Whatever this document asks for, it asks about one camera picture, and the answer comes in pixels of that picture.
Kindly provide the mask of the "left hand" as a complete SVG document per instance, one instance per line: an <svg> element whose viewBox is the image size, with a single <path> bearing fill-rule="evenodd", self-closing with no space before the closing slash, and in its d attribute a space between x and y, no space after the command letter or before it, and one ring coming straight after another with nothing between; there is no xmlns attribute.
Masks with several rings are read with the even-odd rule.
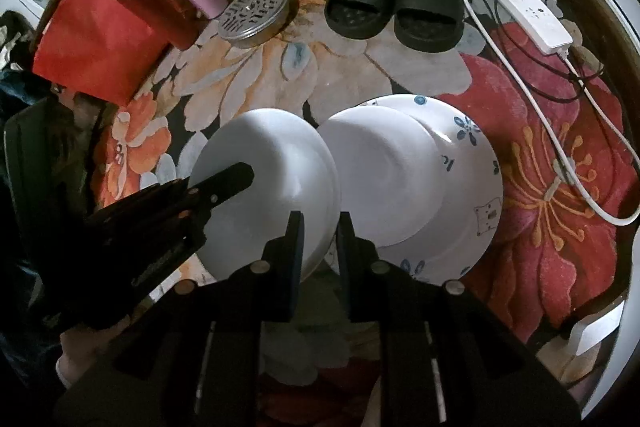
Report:
<svg viewBox="0 0 640 427"><path fill-rule="evenodd" d="M109 329L70 329L60 336L62 355L55 363L58 379L66 389L76 384L107 350L111 341L131 323L124 317Z"/></svg>

